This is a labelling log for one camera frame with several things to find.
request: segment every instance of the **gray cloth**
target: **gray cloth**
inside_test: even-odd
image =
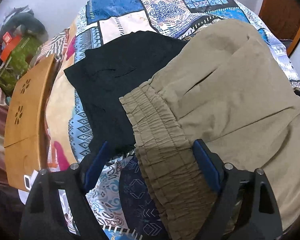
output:
[[[216,199],[191,150],[198,138],[238,169],[265,169],[284,228],[299,215],[300,97],[252,25],[208,26],[120,101],[173,240],[192,240]]]

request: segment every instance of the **navy blue fabric patch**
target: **navy blue fabric patch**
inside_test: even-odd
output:
[[[149,195],[135,156],[121,171],[119,194],[122,211],[131,230],[135,229],[136,233],[143,235],[143,239],[168,239],[168,233]]]
[[[87,25],[141,10],[140,0],[90,0],[86,5]]]

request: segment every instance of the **clothing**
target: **clothing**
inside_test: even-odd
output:
[[[185,44],[139,31],[85,51],[84,59],[64,70],[88,117],[94,135],[91,151],[98,152],[106,140],[113,155],[134,148],[133,130],[118,98],[165,67]]]
[[[198,138],[224,163],[265,169],[284,229],[300,213],[300,97],[252,25],[208,26],[120,101],[173,240],[193,239],[216,199],[191,151]]]

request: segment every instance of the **black cloth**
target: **black cloth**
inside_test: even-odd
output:
[[[119,97],[165,67],[186,43],[155,32],[138,31],[86,50],[84,59],[64,70],[77,90],[92,129],[91,152],[98,152],[106,140],[111,155],[133,149],[132,126]]]

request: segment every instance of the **wooden door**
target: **wooden door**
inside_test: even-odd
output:
[[[295,0],[263,0],[259,17],[278,39],[293,40],[291,55],[300,40],[300,7]]]

